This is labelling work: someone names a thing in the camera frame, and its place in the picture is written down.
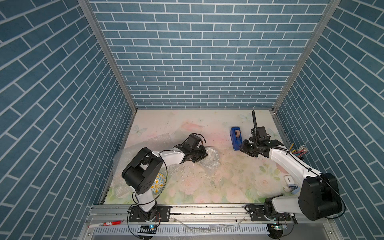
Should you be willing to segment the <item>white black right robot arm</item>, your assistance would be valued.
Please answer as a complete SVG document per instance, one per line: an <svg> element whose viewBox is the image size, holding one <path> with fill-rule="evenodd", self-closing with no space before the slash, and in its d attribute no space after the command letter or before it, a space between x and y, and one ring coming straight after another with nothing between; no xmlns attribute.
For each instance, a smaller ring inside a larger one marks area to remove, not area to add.
<svg viewBox="0 0 384 240"><path fill-rule="evenodd" d="M293 155L278 140L271 140L265 127L253 127L252 135L243 140L241 152L251 157L262 155L280 165L300 191L297 197L275 196L264 202L267 218L277 214L302 214L308 220L336 219L346 211L340 196L338 180L330 173L321 173Z"/></svg>

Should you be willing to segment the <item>blue tape dispenser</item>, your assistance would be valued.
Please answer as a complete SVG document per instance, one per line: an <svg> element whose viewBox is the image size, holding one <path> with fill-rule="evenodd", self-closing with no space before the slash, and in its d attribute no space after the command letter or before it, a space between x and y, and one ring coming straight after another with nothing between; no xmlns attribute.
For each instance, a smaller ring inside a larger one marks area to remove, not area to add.
<svg viewBox="0 0 384 240"><path fill-rule="evenodd" d="M232 127L230 130L230 137L234 151L239 151L243 143L241 130L239 127Z"/></svg>

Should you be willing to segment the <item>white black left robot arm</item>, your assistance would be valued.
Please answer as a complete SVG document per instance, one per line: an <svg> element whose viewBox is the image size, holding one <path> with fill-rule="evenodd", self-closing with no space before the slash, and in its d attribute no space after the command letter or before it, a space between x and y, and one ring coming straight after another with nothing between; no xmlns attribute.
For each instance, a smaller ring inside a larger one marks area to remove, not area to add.
<svg viewBox="0 0 384 240"><path fill-rule="evenodd" d="M133 216L139 221L149 222L158 218L157 198L151 187L154 185L161 168L179 165L191 161L199 162L208 156L203 135L192 133L182 143L170 150L151 151L142 148L122 171L122 178L133 189Z"/></svg>

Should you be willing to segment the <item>clear bubble wrap sheet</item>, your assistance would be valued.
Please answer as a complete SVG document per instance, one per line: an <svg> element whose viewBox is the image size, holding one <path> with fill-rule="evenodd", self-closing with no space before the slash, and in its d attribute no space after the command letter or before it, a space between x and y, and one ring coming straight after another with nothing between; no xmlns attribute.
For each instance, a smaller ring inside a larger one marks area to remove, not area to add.
<svg viewBox="0 0 384 240"><path fill-rule="evenodd" d="M114 175L109 187L106 204L132 204L133 189L122 178L122 171L142 149L151 151L170 150L175 142L169 134L159 135L140 144L119 151L114 157ZM216 174L222 166L222 156L214 147L206 147L208 156L193 163L163 167L160 173L166 176L163 191L154 195L159 204L202 204L214 202L211 194L216 193Z"/></svg>

